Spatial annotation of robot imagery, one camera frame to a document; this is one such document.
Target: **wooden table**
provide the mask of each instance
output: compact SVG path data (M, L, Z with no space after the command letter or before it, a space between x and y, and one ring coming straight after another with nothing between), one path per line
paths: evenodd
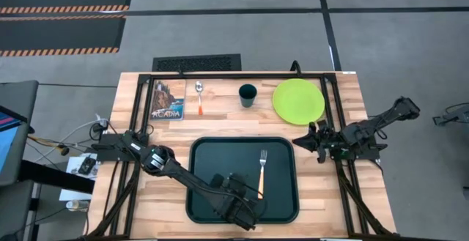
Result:
M132 112L138 73L123 73L119 81L111 123L118 132L128 129ZM366 119L358 78L355 73L336 73L342 106L347 123ZM155 132L151 144L171 147L176 159L187 168L189 148L202 136L281 136L288 140L307 134L307 127L287 124L273 110L271 103L275 87L283 80L276 79L204 79L204 115L198 115L198 98L194 89L196 80L187 80L184 120L152 122ZM320 88L319 80L310 80ZM238 89L242 84L253 84L258 95L252 108L240 105ZM339 127L332 87L328 84L329 100L336 127ZM140 106L139 121L143 111ZM317 153L293 146L300 197L300 213L288 224L258 224L255 231L244 231L231 224L197 224L185 213L186 188L167 177L151 177L141 172L133 218L132 238L233 238L233 237L346 237L344 213L334 163L316 161ZM89 209L89 227L94 229L103 217L111 173L115 163L101 165ZM363 200L369 209L390 231L395 231L391 208L380 170L367 160L355 162ZM119 168L114 179L110 205L113 204ZM355 204L350 199L355 231L360 225ZM117 233L123 232L127 206L121 209Z

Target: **black serving tray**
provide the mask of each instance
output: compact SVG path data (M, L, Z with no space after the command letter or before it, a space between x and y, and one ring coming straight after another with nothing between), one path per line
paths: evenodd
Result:
M295 156L291 143L279 137L204 137L191 147L189 171L210 183L213 175L228 177L236 173L244 177L245 183L255 189L259 187L262 149L268 151L264 168L264 198L267 209L258 223L290 223L300 210L296 182ZM257 193L248 190L246 197L257 199ZM196 223L226 223L213 212L208 201L192 190L188 190L186 212ZM263 207L260 201L255 213Z

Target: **gray carpet floor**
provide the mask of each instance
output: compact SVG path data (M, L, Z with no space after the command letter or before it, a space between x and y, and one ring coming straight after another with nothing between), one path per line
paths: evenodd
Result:
M328 0L342 7L469 7L469 0ZM320 7L320 0L132 0L130 10ZM331 14L343 70L357 71L369 114L411 97L421 116L385 129L385 184L399 233L466 240L469 127L436 127L432 116L469 102L469 12ZM244 70L332 70L322 14L129 17L116 54L0 58L0 82L117 85L119 74L149 71L157 56L241 53ZM32 125L61 138L95 113L108 117L114 89L40 86ZM72 140L87 138L87 130ZM27 148L25 158L37 153ZM53 162L66 157L52 155ZM43 188L40 215L57 210L58 190ZM81 234L84 216L69 212L40 227L39 240Z

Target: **plate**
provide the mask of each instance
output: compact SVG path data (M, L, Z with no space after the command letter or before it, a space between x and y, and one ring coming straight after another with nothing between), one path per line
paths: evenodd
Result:
M279 84L272 103L283 120L295 125L315 122L322 116L325 106L321 90L303 79L289 79Z

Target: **white paper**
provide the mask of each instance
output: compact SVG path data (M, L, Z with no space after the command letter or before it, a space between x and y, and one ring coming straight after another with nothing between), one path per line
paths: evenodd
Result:
M70 157L67 164L66 172L69 174L75 174L77 176L88 178L92 180L96 180L96 175L90 173L88 175L79 174L78 172L73 173L72 170L76 169L76 171L80 168L81 164L85 160L85 157L90 156L96 159L96 154L93 153L83 153L80 157ZM96 163L93 169L98 169L99 165ZM91 200L92 195L88 193L80 193L74 190L65 190L62 189L60 191L59 201L72 201L72 200Z

